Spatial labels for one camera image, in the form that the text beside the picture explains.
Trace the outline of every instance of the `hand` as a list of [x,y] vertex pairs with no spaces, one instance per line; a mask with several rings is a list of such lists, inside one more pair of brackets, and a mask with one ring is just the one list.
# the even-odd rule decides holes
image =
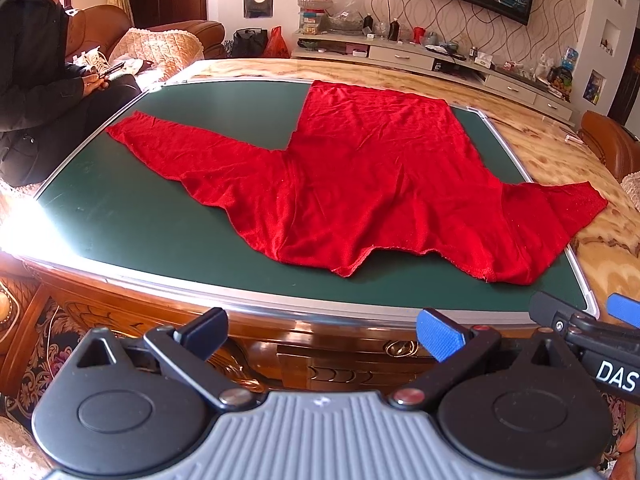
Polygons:
[[609,480],[636,480],[636,436],[638,421],[629,426],[618,442],[620,455],[613,466]]
[[84,90],[82,91],[82,97],[87,97],[94,90],[104,90],[109,86],[104,79],[100,79],[97,74],[86,75],[82,78],[84,83]]

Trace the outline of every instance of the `wooden drawer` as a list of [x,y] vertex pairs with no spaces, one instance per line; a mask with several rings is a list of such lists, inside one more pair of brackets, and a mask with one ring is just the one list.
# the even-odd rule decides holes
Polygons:
[[433,69],[433,57],[424,56],[422,54],[412,54],[410,52],[403,52],[402,50],[385,48],[383,46],[371,45],[369,49],[369,59],[407,65],[408,67],[413,66],[422,70]]
[[498,92],[512,96],[516,101],[522,101],[523,103],[528,103],[530,105],[533,104],[536,100],[536,96],[538,95],[535,92],[524,88],[524,86],[514,84],[511,81],[507,81],[501,77],[496,77],[495,75],[490,75],[484,82],[484,86],[488,86]]
[[540,110],[543,114],[562,119],[563,121],[571,119],[571,115],[574,112],[571,108],[562,106],[542,95],[536,95],[536,101],[533,105],[536,110]]

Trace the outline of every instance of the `silver metal frame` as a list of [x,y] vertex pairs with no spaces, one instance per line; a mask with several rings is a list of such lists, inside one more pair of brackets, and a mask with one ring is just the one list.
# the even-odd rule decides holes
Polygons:
[[[201,82],[223,82],[223,81],[276,81],[276,82],[296,82],[311,83],[306,79],[294,78],[267,78],[260,76],[241,76],[235,78],[216,78],[206,77],[197,80],[182,80],[180,75],[172,78],[162,86],[154,89],[162,89],[164,86],[173,86],[177,84],[198,84]],[[127,107],[120,110],[117,114],[106,121],[91,136],[85,140],[59,168],[44,182],[35,198],[37,199],[53,179],[62,171],[62,169],[89,143],[95,138],[103,128],[113,121],[121,113],[133,106],[137,101],[142,99],[148,92],[144,92]],[[500,133],[488,120],[487,116],[475,108],[458,107],[476,113],[488,127],[489,131],[500,142],[505,152],[510,156],[521,175],[528,182],[533,182],[529,173],[525,170],[516,155],[511,151],[509,145],[502,138]],[[12,251],[12,245],[9,243],[8,251]],[[574,271],[574,275],[580,286],[580,290],[584,294],[588,312],[595,316],[599,315],[597,303],[594,300],[593,293],[590,291],[584,274],[577,263],[573,251],[567,247],[565,253],[569,258],[569,262]],[[337,301],[311,300],[308,298],[296,298],[290,296],[280,296],[276,294],[267,294],[263,292],[253,292],[248,290],[239,290],[227,288],[223,286],[206,285],[197,282],[188,282],[187,280],[178,280],[176,278],[168,278],[166,276],[158,276],[123,267],[113,266],[81,258],[80,256],[70,256],[66,259],[52,261],[53,258],[38,256],[38,254],[19,254],[27,261],[31,261],[41,266],[49,267],[57,270],[71,270],[76,274],[80,274],[87,278],[118,285],[129,290],[135,290],[150,294],[160,298],[169,300],[177,300],[185,303],[193,304],[195,310],[200,308],[210,308],[213,306],[221,306],[225,310],[251,314],[254,316],[277,317],[280,319],[295,320],[303,323],[322,323],[322,324],[339,324],[358,328],[393,328],[412,330],[415,326],[415,317],[418,313],[416,308],[405,308],[396,306],[342,303]],[[529,319],[527,312],[489,312],[489,311],[473,311],[473,310],[446,310],[443,311],[455,322],[464,325],[476,323],[485,323],[496,326],[498,328],[518,328],[534,325]]]

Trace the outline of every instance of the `brown leather chair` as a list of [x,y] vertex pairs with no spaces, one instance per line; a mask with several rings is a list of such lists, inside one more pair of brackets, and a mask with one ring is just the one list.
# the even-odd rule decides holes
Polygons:
[[640,171],[640,142],[613,119],[586,112],[578,134],[618,182]]
[[[126,12],[119,7],[100,5],[77,10],[69,19],[66,57],[70,59],[76,54],[100,46],[100,51],[108,58],[124,33],[133,26]],[[205,59],[226,57],[222,45],[225,39],[225,27],[221,23],[189,20],[188,22],[151,27],[149,30],[155,32],[186,30],[200,40],[204,48]]]

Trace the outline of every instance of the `black pants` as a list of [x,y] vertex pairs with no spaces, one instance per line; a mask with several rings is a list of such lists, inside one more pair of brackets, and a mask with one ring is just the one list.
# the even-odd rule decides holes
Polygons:
[[123,75],[50,124],[4,134],[0,148],[10,148],[0,162],[0,178],[12,187],[44,181],[88,136],[139,94],[135,78]]

